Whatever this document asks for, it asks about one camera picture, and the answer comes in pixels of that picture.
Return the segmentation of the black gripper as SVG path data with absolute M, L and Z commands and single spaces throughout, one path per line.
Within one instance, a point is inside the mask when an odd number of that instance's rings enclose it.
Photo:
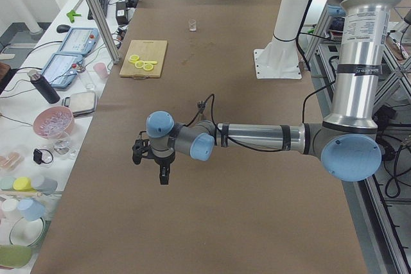
M 160 165 L 159 180 L 161 185 L 168 185 L 170 179 L 170 164 L 175 160 L 175 151 L 152 150 L 154 161 Z

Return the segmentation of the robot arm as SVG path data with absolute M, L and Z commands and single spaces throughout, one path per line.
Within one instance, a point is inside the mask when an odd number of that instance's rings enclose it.
M 321 123 L 299 126 L 215 123 L 182 124 L 165 111 L 146 120 L 147 157 L 158 163 L 167 184 L 176 153 L 207 160 L 215 146 L 231 143 L 262 152 L 298 151 L 317 157 L 332 176 L 357 182 L 375 174 L 382 161 L 372 111 L 382 72 L 389 13 L 401 0 L 328 0 L 345 14 L 330 113 Z

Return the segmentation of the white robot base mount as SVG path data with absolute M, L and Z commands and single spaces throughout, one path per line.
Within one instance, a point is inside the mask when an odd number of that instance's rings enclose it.
M 281 0 L 271 42 L 263 49 L 254 50 L 254 67 L 258 79 L 302 78 L 297 36 L 304 24 L 309 1 Z

